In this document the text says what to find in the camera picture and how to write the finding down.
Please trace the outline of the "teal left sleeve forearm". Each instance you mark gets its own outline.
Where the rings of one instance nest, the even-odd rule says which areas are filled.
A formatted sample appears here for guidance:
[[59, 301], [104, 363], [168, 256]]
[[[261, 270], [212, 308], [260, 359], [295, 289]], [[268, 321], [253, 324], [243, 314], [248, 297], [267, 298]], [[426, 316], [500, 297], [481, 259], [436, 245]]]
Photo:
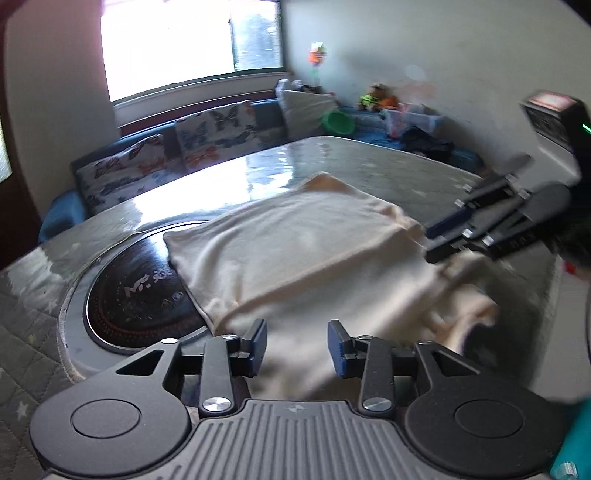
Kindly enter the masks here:
[[564, 407], [568, 431], [550, 476], [558, 480], [590, 480], [590, 399]]

